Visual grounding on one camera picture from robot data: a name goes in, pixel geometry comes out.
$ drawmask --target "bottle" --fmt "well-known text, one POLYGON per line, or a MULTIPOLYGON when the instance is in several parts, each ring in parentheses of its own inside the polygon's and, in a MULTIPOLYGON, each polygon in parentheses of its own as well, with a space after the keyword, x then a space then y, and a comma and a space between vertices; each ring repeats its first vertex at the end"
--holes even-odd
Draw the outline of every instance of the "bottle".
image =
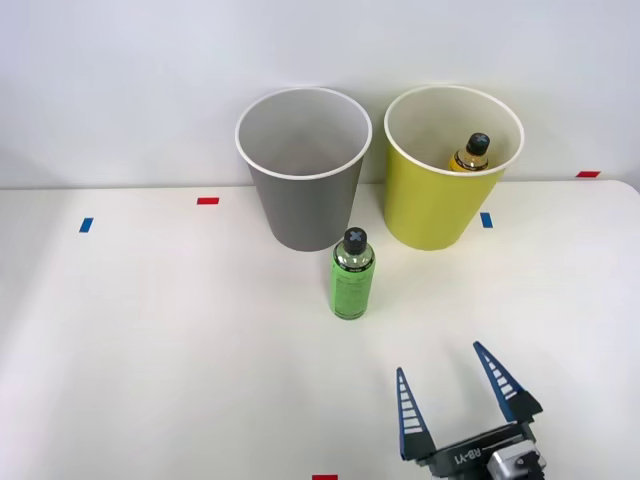
POLYGON ((449 169, 454 172, 479 172, 489 166, 486 156, 489 148, 489 137, 484 133, 474 133, 469 138, 467 147, 458 150, 449 160, 449 169))
POLYGON ((361 317, 367 309, 376 257, 361 228, 350 228, 333 249, 331 310, 345 320, 361 317))

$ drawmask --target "blue tape marker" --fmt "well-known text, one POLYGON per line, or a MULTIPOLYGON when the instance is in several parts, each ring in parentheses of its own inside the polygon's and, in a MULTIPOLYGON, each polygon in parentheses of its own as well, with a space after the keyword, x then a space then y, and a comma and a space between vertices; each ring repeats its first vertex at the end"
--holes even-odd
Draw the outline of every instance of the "blue tape marker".
POLYGON ((89 229, 91 228, 92 223, 93 218, 85 218, 82 221, 82 225, 80 225, 80 233, 89 233, 89 229))
POLYGON ((489 212, 480 212, 480 219, 482 220, 482 226, 484 228, 493 228, 493 222, 491 221, 489 212))

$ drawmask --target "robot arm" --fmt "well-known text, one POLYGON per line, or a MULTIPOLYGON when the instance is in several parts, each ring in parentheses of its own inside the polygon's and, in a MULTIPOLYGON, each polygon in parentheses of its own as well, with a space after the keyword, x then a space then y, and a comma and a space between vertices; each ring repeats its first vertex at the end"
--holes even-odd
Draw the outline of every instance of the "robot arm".
POLYGON ((434 477, 456 480, 544 479, 545 460, 529 427, 542 412, 538 401, 480 344, 474 348, 493 387, 506 425, 438 449, 429 433, 409 383, 396 371, 400 454, 429 466, 434 477))

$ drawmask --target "gray paper cup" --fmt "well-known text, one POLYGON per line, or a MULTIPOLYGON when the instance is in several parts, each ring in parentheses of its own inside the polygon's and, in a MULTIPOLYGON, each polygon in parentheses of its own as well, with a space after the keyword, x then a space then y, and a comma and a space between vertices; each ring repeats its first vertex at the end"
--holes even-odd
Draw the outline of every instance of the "gray paper cup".
POLYGON ((310 252, 342 237, 371 135, 367 112, 326 88, 279 91, 242 114, 236 146, 280 243, 310 252))

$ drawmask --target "white wall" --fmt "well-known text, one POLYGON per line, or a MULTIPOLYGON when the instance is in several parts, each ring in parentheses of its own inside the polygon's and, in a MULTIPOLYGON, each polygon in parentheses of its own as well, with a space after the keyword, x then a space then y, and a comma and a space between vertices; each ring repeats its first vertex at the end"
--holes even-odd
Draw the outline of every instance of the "white wall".
POLYGON ((511 177, 639 187, 639 20, 637 0, 3 0, 0 186, 249 183, 235 121, 291 85, 367 108, 379 180, 386 106, 448 82, 521 117, 511 177))

